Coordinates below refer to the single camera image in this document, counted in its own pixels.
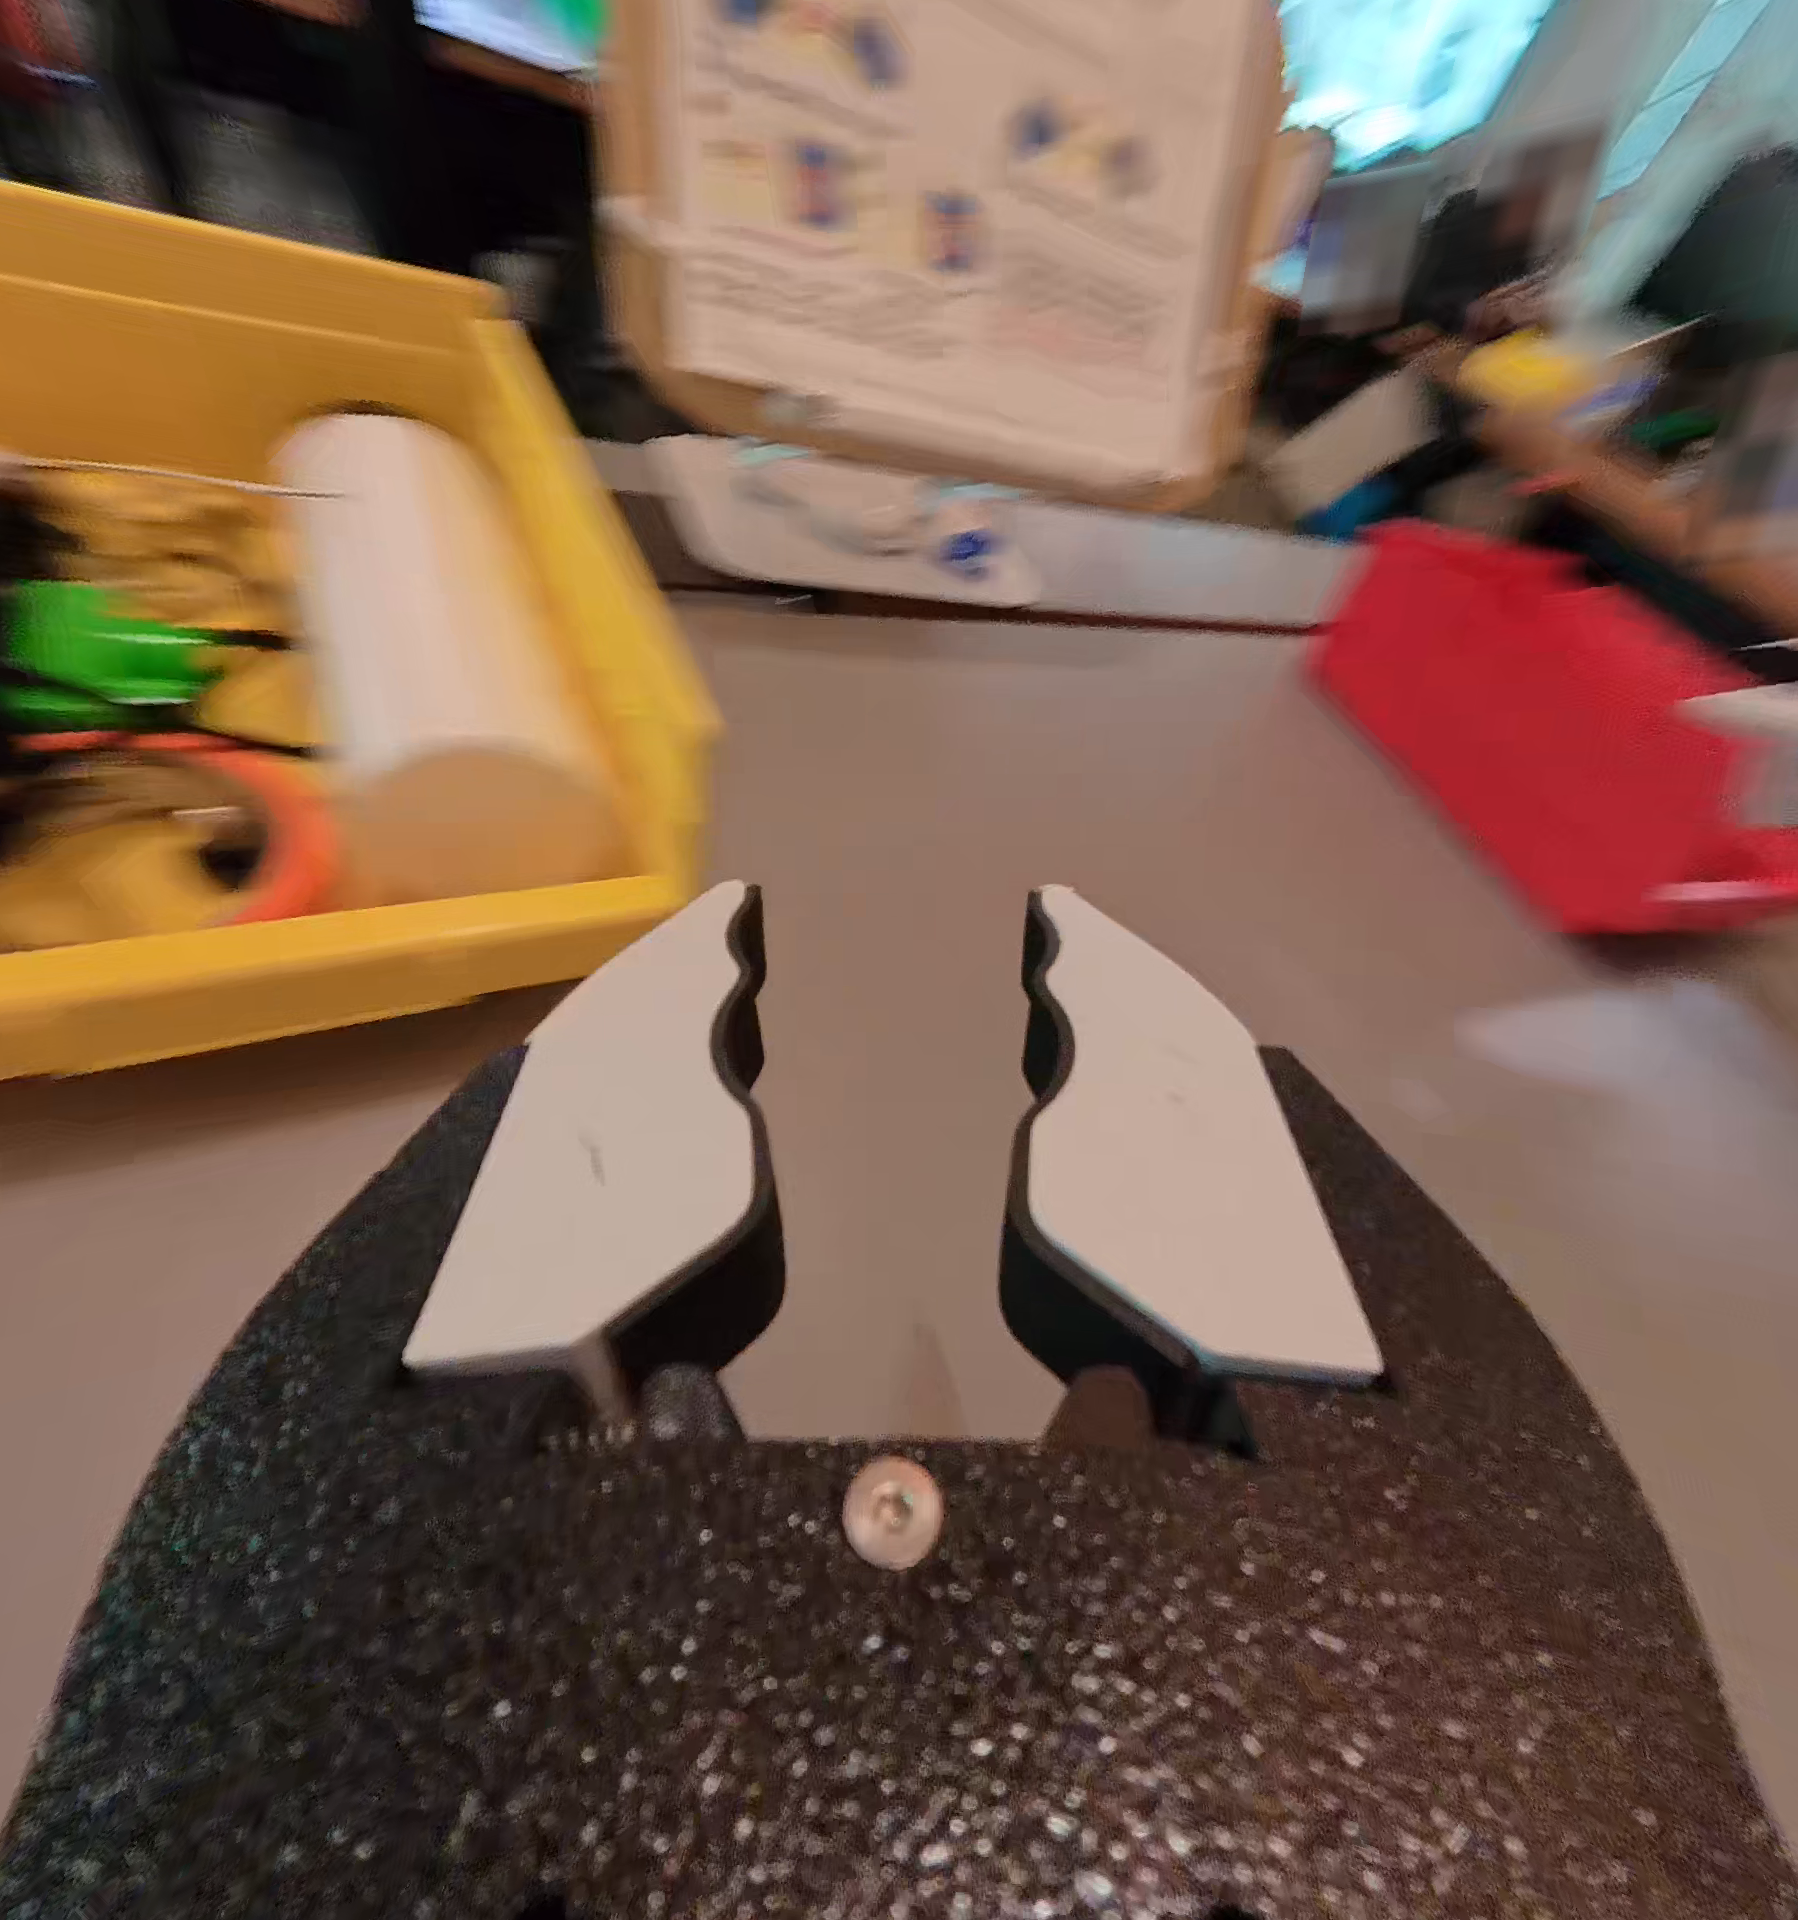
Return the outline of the stack of yellow bins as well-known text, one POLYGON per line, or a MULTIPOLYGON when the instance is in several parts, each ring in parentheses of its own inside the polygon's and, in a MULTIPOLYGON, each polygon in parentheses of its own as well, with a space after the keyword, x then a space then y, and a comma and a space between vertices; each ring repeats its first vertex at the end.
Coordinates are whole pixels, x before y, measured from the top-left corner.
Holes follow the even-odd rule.
POLYGON ((1516 328, 1469 343, 1458 360, 1452 388, 1471 406, 1557 417, 1598 394, 1606 375, 1608 347, 1516 328))

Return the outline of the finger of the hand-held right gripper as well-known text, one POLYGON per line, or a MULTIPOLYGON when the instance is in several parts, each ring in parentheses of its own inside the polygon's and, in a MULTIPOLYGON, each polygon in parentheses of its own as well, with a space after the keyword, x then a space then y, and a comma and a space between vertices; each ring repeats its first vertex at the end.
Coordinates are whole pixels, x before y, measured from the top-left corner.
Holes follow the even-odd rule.
POLYGON ((1689 724, 1739 740, 1739 813, 1745 821, 1798 829, 1798 684, 1689 698, 1689 724))

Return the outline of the orange tape roll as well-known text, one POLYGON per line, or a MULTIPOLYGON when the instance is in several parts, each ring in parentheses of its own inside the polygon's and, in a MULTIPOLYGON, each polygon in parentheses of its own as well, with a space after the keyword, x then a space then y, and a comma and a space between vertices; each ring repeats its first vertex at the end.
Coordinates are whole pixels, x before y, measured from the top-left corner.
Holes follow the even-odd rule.
POLYGON ((259 819, 259 851, 210 928, 289 923, 332 909, 341 832, 303 753, 202 732, 154 732, 141 746, 230 778, 259 819))

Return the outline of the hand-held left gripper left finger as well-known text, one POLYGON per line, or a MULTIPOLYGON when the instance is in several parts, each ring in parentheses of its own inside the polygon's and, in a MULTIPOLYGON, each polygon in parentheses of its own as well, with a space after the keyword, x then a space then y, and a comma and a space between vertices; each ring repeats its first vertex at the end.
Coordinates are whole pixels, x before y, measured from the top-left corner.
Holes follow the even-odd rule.
POLYGON ((411 1378, 566 1378, 631 1422, 648 1378, 720 1374, 786 1293, 754 1085, 767 904, 726 878, 572 984, 518 1051, 411 1378))

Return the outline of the white plastic bottle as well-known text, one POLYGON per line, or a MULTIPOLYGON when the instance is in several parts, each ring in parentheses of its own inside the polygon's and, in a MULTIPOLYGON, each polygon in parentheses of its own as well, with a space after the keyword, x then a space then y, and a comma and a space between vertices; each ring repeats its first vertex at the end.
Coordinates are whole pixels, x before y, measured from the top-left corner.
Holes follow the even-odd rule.
POLYGON ((616 878, 631 832, 489 469, 335 410, 271 453, 353 904, 616 878))

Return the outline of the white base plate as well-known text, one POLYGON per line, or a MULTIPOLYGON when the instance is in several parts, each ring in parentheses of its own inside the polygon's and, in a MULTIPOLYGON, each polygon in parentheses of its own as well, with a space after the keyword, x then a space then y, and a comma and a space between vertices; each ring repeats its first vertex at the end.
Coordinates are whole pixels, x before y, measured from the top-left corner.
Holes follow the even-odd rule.
POLYGON ((1038 568, 1017 538, 1017 495, 822 456, 804 446, 661 439, 647 469, 692 563, 771 586, 1027 612, 1038 568), (989 576, 962 580, 933 547, 968 520, 999 532, 989 576))

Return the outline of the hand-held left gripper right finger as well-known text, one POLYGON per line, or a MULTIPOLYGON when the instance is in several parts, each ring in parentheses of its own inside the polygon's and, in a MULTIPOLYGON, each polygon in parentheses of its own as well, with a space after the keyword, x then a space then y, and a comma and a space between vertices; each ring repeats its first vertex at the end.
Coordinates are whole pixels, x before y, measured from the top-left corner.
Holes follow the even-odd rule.
POLYGON ((1383 1390, 1246 1022, 1068 884, 1031 889, 1021 978, 999 1314, 1065 1385, 1051 1441, 1252 1446, 1238 1385, 1383 1390))

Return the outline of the yellow plastic bin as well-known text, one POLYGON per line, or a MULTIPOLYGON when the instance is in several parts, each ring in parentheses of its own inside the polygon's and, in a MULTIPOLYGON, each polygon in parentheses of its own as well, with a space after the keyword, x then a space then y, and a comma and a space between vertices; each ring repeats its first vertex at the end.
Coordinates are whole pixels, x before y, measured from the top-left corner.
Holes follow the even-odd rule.
POLYGON ((572 978, 702 876, 720 706, 549 375, 486 279, 0 182, 0 446, 256 482, 296 417, 455 434, 599 724, 631 876, 0 957, 0 1085, 572 978))

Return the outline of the red plastic bin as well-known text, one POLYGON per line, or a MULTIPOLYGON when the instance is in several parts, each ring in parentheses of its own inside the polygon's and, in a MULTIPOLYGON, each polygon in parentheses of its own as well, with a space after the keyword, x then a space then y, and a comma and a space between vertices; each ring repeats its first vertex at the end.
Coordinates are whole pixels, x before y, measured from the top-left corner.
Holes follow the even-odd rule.
POLYGON ((1734 931, 1798 909, 1756 746, 1694 698, 1734 657, 1571 558, 1387 519, 1309 653, 1322 695, 1561 936, 1734 931))

